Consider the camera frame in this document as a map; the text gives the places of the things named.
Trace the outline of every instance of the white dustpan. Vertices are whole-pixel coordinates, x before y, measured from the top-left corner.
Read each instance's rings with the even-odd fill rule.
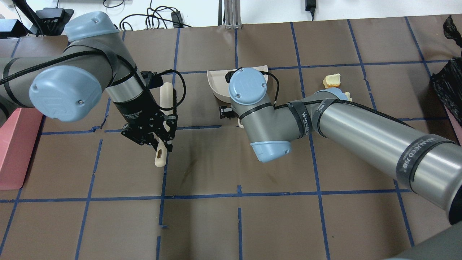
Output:
[[[268,72],[268,65],[253,67],[259,71]],[[235,69],[228,69],[228,70],[208,70],[207,71],[207,79],[208,84],[212,88],[213,94],[219,100],[231,103],[230,94],[228,91],[229,84],[226,83],[225,75],[229,71],[235,71]],[[264,75],[266,82],[268,82],[268,75]]]

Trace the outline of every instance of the metal bracket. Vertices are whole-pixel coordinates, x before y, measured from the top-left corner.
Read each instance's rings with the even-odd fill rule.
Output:
[[[241,0],[225,1],[225,28],[241,29]]]

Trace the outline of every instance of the blue cap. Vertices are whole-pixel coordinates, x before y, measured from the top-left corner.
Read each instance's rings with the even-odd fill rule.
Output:
[[[318,93],[318,92],[329,92],[329,93],[332,93],[335,96],[337,96],[338,99],[348,100],[347,95],[345,95],[345,93],[343,93],[342,90],[337,88],[337,87],[330,87],[328,89],[323,89],[323,90],[320,90],[320,91],[316,91],[315,94]]]
[[[242,68],[230,80],[229,93],[234,102],[241,105],[254,105],[266,95],[266,80],[254,68]]]
[[[89,12],[71,20],[64,27],[70,42],[83,38],[119,32],[109,16],[103,12]]]
[[[73,122],[84,118],[101,99],[101,85],[86,70],[56,66],[42,71],[29,88],[32,104],[49,118]]]
[[[288,141],[252,142],[250,145],[261,162],[272,161],[290,153],[292,150]]]

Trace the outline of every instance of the pink container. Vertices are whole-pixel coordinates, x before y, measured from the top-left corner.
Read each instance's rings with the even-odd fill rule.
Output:
[[[37,109],[20,108],[0,128],[0,190],[22,187],[41,120]]]

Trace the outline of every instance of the white floor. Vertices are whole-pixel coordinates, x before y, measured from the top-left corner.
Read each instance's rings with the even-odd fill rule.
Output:
[[[193,27],[214,26],[218,22],[219,0],[154,0],[152,7],[166,5],[178,8],[184,23]],[[17,19],[14,8],[7,8],[11,0],[0,0],[0,14],[7,19]],[[55,7],[57,0],[28,0],[33,10]],[[106,5],[117,5],[121,0],[107,0]],[[133,13],[146,13],[149,0],[125,0],[116,8],[103,7],[103,0],[60,0],[60,8],[75,11],[73,18],[91,11],[106,12],[118,25],[120,20]],[[375,17],[418,16],[432,14],[462,13],[462,0],[317,0],[315,20],[355,19]],[[243,24],[279,23],[311,20],[305,11],[305,0],[241,0]],[[161,12],[170,19],[170,12]],[[145,29],[144,17],[130,17],[126,20],[135,30]]]

